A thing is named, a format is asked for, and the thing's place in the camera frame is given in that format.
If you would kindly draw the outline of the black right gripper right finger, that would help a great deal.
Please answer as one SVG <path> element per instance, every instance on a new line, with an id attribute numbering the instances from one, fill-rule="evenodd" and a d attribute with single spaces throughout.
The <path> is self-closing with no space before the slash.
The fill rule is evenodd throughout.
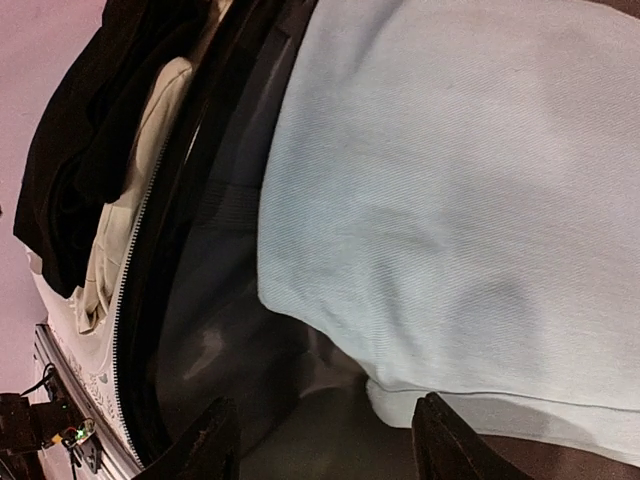
<path id="1" fill-rule="evenodd" d="M 437 393 L 416 402 L 412 442 L 417 476 L 427 480 L 525 480 Z"/>

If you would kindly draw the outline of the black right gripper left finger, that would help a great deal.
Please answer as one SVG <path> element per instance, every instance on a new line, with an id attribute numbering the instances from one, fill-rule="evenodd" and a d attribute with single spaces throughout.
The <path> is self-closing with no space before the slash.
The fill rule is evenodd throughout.
<path id="1" fill-rule="evenodd" d="M 239 454 L 237 408 L 232 400 L 220 398 L 134 480 L 235 480 L 239 478 Z"/>

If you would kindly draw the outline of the pink and teal kids suitcase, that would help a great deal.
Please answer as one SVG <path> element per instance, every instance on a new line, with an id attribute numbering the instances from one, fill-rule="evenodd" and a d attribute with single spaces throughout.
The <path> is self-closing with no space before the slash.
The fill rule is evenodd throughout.
<path id="1" fill-rule="evenodd" d="M 123 278 L 118 390 L 144 469 L 220 398 L 240 427 L 238 479 L 420 479 L 411 424 L 376 415 L 363 368 L 258 294 L 258 222 L 279 115 L 321 1 L 273 17 L 234 7 L 201 67 L 138 223 Z M 458 415 L 459 413 L 437 393 Z M 637 465 L 477 431 L 527 479 L 635 479 Z"/>

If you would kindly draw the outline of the black garment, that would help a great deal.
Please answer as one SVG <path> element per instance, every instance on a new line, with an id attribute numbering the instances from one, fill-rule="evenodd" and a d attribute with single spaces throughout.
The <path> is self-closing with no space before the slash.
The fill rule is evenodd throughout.
<path id="1" fill-rule="evenodd" d="M 68 298 L 83 285 L 102 208 L 124 189 L 158 71 L 200 38 L 211 4 L 108 1 L 99 29 L 52 95 L 31 141 L 14 235 Z"/>

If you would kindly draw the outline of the beige garment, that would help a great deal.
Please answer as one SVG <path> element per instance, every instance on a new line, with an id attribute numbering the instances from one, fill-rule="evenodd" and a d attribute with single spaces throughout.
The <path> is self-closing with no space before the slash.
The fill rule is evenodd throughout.
<path id="1" fill-rule="evenodd" d="M 176 57 L 156 77 L 134 137 L 122 194 L 102 209 L 85 283 L 72 296 L 81 335 L 93 331 L 108 313 L 127 242 L 193 73 L 194 66 L 188 59 Z"/>

